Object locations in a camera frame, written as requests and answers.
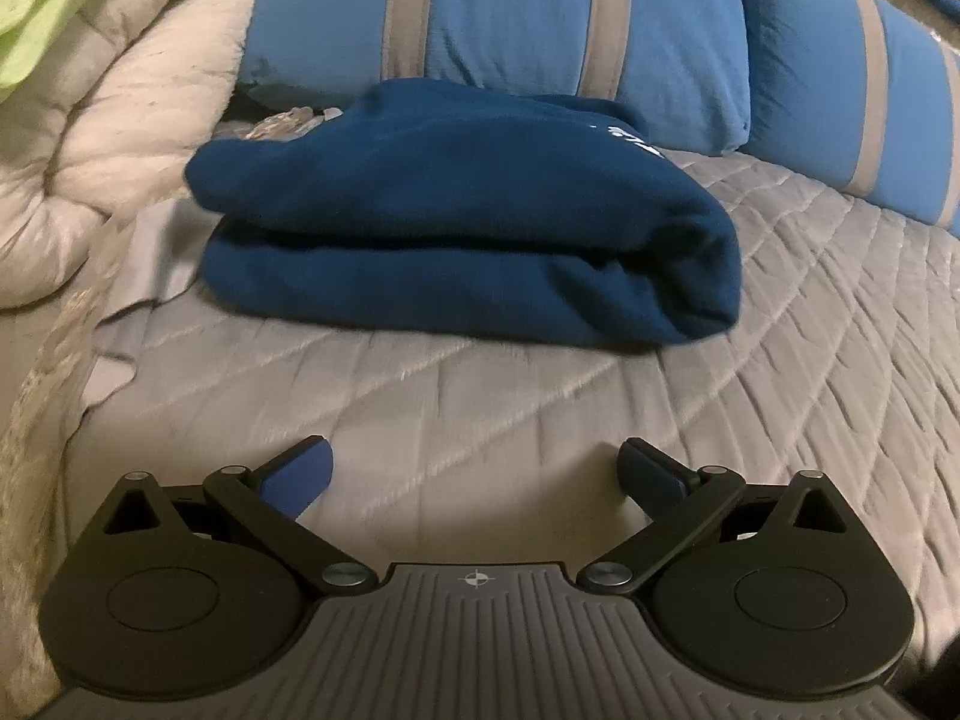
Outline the dark blue sweatshirt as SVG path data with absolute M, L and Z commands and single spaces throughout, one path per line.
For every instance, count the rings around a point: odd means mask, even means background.
M 731 216 L 612 101 L 395 80 L 185 180 L 218 216 L 200 277 L 252 316 L 599 348 L 739 320 Z

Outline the quilted beige bedspread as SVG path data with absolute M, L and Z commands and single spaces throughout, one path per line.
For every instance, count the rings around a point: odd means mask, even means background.
M 111 226 L 64 294 L 2 320 L 2 712 L 53 694 L 46 580 L 114 479 L 190 484 L 311 434 L 334 484 L 304 523 L 376 567 L 581 566 L 641 517 L 613 459 L 640 436 L 760 483 L 833 478 L 916 608 L 905 678 L 958 635 L 958 242 L 745 154 L 675 163 L 731 215 L 737 327 L 629 355 L 241 316 L 192 284 L 110 300 Z

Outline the beige folded comforter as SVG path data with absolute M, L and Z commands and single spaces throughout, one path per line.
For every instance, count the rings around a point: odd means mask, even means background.
M 85 0 L 2 104 L 2 304 L 47 298 L 166 200 L 238 78 L 254 0 Z

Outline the blue striped pillow right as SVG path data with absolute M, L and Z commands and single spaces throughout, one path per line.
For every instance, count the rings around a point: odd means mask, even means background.
M 957 231 L 957 50 L 885 0 L 742 2 L 745 153 Z

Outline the blue striped pillow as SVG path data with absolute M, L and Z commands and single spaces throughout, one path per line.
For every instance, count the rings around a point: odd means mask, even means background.
M 257 103 L 345 107 L 391 78 L 608 99 L 670 149 L 750 132 L 740 0 L 256 0 L 239 84 Z
M 885 0 L 742 2 L 745 153 L 957 231 L 957 50 Z

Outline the blue striped pillow left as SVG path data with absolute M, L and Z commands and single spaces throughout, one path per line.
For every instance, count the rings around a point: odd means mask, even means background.
M 391 78 L 608 99 L 670 149 L 750 132 L 740 0 L 256 0 L 239 84 L 257 103 L 345 107 Z

